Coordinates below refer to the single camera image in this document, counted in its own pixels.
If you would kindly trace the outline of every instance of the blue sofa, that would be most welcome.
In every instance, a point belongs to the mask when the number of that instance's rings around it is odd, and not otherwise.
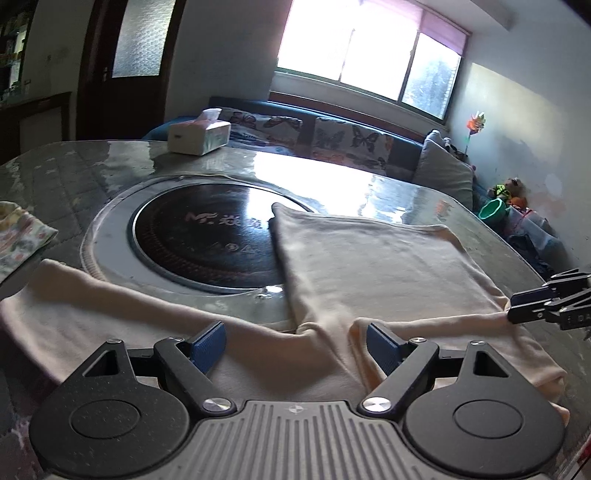
[[[316,119],[318,117],[332,118],[341,121],[346,121],[354,125],[360,125],[362,127],[373,128],[380,131],[381,133],[388,135],[392,138],[392,150],[386,162],[386,174],[391,177],[396,175],[390,175],[388,170],[391,167],[392,173],[400,171],[400,168],[414,172],[417,168],[418,159],[421,155],[422,145],[408,138],[400,137],[398,135],[391,134],[389,132],[381,131],[369,125],[360,124],[355,121],[351,121],[346,118],[336,117],[323,112],[317,112],[314,110],[308,110],[304,108],[294,107],[285,105],[283,103],[276,102],[262,102],[255,100],[241,100],[237,98],[227,97],[211,97],[209,99],[209,106],[213,107],[229,107],[243,110],[250,113],[260,113],[261,115],[282,115],[298,118],[302,120],[302,126],[300,135],[298,137],[297,146],[294,149],[295,153],[300,157],[310,158],[310,150],[312,139],[314,136],[314,127],[316,125]],[[179,116],[157,128],[154,128],[147,135],[143,137],[143,140],[160,140],[166,141],[168,138],[168,128],[171,124],[178,122],[186,122],[188,120],[196,119],[196,115]]]

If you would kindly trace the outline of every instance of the frosted glass panel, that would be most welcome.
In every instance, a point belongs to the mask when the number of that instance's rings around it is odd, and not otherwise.
[[[113,77],[157,75],[175,0],[129,0],[125,8]]]

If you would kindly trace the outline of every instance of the tissue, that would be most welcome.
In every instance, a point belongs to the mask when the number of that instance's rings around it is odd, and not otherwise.
[[[205,155],[227,145],[231,124],[218,120],[220,113],[221,108],[208,108],[196,120],[170,125],[168,150],[188,155]]]

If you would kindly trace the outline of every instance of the brown wooden door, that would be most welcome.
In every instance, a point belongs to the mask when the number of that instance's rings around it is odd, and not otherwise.
[[[164,119],[185,0],[96,0],[77,103],[78,140],[134,140]]]

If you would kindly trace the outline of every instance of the white tissue box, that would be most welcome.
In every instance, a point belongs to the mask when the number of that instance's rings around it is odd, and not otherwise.
[[[188,155],[205,155],[227,145],[230,122],[194,120],[172,124],[168,129],[168,150]]]

